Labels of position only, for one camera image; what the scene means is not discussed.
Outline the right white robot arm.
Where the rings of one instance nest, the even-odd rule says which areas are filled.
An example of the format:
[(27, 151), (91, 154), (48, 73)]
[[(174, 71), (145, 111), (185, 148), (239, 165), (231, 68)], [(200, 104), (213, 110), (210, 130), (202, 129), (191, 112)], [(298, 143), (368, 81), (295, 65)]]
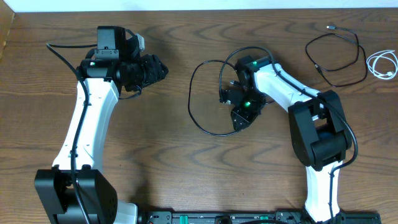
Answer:
[(231, 103), (233, 128), (246, 129), (271, 97), (288, 114), (295, 155), (306, 168), (305, 211), (315, 223), (335, 221), (338, 175), (353, 143), (339, 96), (320, 92), (290, 76), (270, 57), (238, 59), (234, 69), (238, 90), (222, 90), (220, 100)]

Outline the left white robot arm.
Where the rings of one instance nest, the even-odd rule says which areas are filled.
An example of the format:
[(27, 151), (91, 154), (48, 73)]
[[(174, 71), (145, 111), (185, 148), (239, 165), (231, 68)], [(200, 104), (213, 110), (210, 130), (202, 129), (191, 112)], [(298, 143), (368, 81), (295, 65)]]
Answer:
[(34, 186), (51, 223), (145, 223), (135, 204), (118, 199), (103, 175), (109, 121), (121, 93), (130, 98), (163, 80), (168, 68), (145, 54), (144, 38), (119, 26), (99, 26), (97, 42), (72, 72), (77, 97), (65, 141), (51, 168), (40, 169)]

